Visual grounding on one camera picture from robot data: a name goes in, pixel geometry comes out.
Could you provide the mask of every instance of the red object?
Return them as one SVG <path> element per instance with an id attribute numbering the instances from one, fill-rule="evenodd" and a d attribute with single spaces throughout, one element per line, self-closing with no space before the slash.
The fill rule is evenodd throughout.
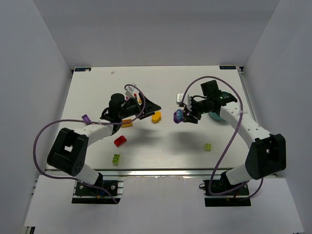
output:
<path id="1" fill-rule="evenodd" d="M 119 147 L 120 145 L 122 145 L 123 143 L 125 143 L 127 141 L 127 139 L 124 136 L 120 136 L 118 137 L 116 140 L 114 140 L 114 144 Z"/>

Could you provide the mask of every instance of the robotic arm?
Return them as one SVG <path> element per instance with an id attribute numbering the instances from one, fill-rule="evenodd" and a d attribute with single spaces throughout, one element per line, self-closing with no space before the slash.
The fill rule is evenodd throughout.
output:
<path id="1" fill-rule="evenodd" d="M 195 101 L 194 98 L 197 96 L 190 97 L 187 94 L 182 103 L 183 94 L 177 95 L 177 104 L 184 109 L 174 113 L 174 122 L 197 124 L 202 114 L 215 112 L 236 128 L 240 114 L 237 99 L 232 94 L 222 93 L 215 80 L 201 84 L 201 89 L 203 92 L 201 101 Z M 227 189 L 286 168 L 286 142 L 281 134 L 271 134 L 247 114 L 243 114 L 238 133 L 246 142 L 249 153 L 244 164 L 221 174 L 221 180 Z"/>
<path id="2" fill-rule="evenodd" d="M 145 108 L 139 119 L 151 116 L 161 109 L 160 106 L 143 97 L 142 93 L 139 93 L 143 101 L 140 105 L 131 87 L 127 88 L 126 96 L 127 100 L 123 94 L 113 94 L 109 107 L 104 109 L 100 119 L 110 123 L 122 123 L 122 119 L 141 113 L 144 100 Z M 62 128 L 48 155 L 47 163 L 83 182 L 102 187 L 103 175 L 84 163 L 87 147 L 104 137 L 115 134 L 120 128 L 121 124 L 90 124 L 73 130 Z"/>

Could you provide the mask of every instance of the building block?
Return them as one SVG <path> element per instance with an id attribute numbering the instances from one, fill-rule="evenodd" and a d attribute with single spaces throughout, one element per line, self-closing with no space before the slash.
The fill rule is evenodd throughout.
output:
<path id="1" fill-rule="evenodd" d="M 81 116 L 82 120 L 87 121 L 87 122 L 91 122 L 90 118 L 88 117 L 87 114 Z"/>
<path id="2" fill-rule="evenodd" d="M 114 140 L 114 144 L 119 147 L 120 145 L 124 144 L 127 141 L 127 139 L 124 136 L 118 137 L 116 140 Z"/>
<path id="3" fill-rule="evenodd" d="M 154 115 L 152 115 L 152 122 L 158 123 L 161 120 L 161 112 L 156 111 Z"/>
<path id="4" fill-rule="evenodd" d="M 205 151 L 211 151 L 211 144 L 205 144 Z"/>
<path id="5" fill-rule="evenodd" d="M 120 155 L 114 155 L 112 163 L 118 165 L 120 163 Z"/>
<path id="6" fill-rule="evenodd" d="M 126 123 L 126 122 L 130 122 L 132 119 L 125 119 L 122 121 L 122 123 Z M 133 123 L 127 123 L 127 124 L 122 124 L 122 128 L 128 128 L 128 127 L 132 127 Z"/>

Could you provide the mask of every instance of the purple object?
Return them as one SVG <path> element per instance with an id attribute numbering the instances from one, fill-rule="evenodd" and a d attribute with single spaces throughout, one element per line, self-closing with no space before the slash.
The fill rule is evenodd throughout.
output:
<path id="1" fill-rule="evenodd" d="M 82 118 L 84 121 L 86 121 L 86 122 L 91 122 L 91 120 L 90 120 L 90 118 L 88 117 L 87 114 L 81 116 L 81 118 Z"/>
<path id="2" fill-rule="evenodd" d="M 174 122 L 175 123 L 180 123 L 183 122 L 183 111 L 182 110 L 177 110 L 174 112 Z"/>

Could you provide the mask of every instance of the lime green block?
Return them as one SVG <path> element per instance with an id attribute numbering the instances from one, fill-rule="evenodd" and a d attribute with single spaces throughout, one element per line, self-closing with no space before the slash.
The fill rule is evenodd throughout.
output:
<path id="1" fill-rule="evenodd" d="M 120 163 L 120 155 L 114 155 L 112 163 L 113 164 L 119 164 Z"/>
<path id="2" fill-rule="evenodd" d="M 205 144 L 205 151 L 211 151 L 211 144 Z"/>

